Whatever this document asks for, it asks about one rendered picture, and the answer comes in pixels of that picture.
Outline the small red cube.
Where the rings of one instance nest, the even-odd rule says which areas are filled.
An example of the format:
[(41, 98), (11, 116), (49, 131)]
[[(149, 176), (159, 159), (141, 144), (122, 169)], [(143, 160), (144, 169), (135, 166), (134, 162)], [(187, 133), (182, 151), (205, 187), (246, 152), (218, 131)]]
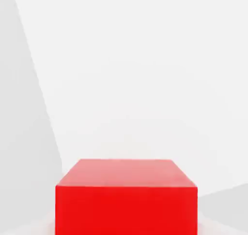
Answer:
[(81, 159), (56, 185), (55, 235), (198, 235), (198, 189), (171, 160)]

